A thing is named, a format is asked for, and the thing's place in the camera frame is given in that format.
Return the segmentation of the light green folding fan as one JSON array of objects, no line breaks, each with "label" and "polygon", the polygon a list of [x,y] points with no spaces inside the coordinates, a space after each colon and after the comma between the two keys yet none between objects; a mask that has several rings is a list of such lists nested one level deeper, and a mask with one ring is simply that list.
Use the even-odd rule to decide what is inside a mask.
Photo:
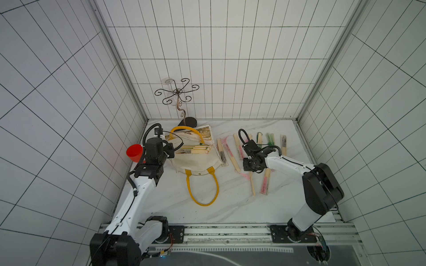
[{"label": "light green folding fan", "polygon": [[262,133],[261,133],[261,132],[258,132],[258,133],[257,133],[257,136],[256,136],[256,143],[257,143],[259,146],[262,146],[262,145],[263,145]]}]

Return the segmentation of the natural wood fan row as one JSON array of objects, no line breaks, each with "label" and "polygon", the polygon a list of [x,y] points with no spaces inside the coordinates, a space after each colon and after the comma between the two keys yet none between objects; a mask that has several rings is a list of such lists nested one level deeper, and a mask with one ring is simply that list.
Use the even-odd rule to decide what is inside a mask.
[{"label": "natural wood fan row", "polygon": [[255,191],[255,184],[254,184],[254,179],[253,179],[253,176],[252,176],[252,172],[248,173],[248,180],[250,182],[250,190],[251,190],[252,197],[255,197],[256,196],[256,191]]}]

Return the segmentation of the green tasselled folding fan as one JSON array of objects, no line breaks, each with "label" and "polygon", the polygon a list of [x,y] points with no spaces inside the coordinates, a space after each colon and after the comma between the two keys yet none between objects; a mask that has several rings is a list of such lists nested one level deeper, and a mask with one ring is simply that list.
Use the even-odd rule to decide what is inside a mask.
[{"label": "green tasselled folding fan", "polygon": [[266,133],[267,144],[275,146],[275,135],[273,133]]}]

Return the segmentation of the grey pink folding fan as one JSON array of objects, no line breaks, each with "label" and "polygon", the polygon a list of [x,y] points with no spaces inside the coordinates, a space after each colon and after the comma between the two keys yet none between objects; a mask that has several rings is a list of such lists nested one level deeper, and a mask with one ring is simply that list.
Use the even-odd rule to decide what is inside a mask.
[{"label": "grey pink folding fan", "polygon": [[280,143],[281,143],[281,151],[282,155],[287,155],[287,136],[286,135],[280,135]]}]

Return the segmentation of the white canvas tote bag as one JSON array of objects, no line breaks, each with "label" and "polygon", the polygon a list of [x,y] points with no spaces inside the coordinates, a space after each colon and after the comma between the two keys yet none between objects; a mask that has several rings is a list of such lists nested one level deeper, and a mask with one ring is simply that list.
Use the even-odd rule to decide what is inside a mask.
[{"label": "white canvas tote bag", "polygon": [[[177,150],[183,145],[210,145],[209,154],[176,154],[171,159],[171,164],[177,172],[186,175],[187,190],[191,199],[199,206],[207,207],[212,205],[220,192],[219,182],[216,177],[216,170],[222,166],[219,151],[215,145],[213,133],[210,125],[196,128],[187,126],[176,126],[165,136],[165,140],[172,143]],[[191,177],[210,175],[213,177],[216,191],[214,198],[209,203],[199,202],[191,191]]]}]

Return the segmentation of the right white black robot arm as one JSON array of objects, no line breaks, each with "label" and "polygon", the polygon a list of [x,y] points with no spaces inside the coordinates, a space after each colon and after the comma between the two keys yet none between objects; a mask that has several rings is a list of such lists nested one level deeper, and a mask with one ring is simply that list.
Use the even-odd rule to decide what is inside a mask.
[{"label": "right white black robot arm", "polygon": [[290,242],[299,243],[313,232],[313,225],[332,208],[338,207],[345,196],[326,164],[304,164],[284,156],[278,146],[260,148],[254,140],[245,142],[243,149],[248,155],[243,159],[245,171],[261,173],[270,169],[301,179],[305,203],[285,227],[284,235]]}]

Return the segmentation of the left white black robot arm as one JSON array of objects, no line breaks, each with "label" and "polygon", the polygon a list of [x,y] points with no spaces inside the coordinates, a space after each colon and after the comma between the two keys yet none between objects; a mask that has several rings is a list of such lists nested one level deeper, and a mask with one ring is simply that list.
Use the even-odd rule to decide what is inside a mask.
[{"label": "left white black robot arm", "polygon": [[144,155],[129,174],[132,190],[105,231],[90,241],[91,266],[138,266],[154,241],[168,238],[166,217],[151,216],[145,222],[140,219],[146,200],[164,173],[166,159],[173,152],[173,145],[160,137],[144,143]]}]

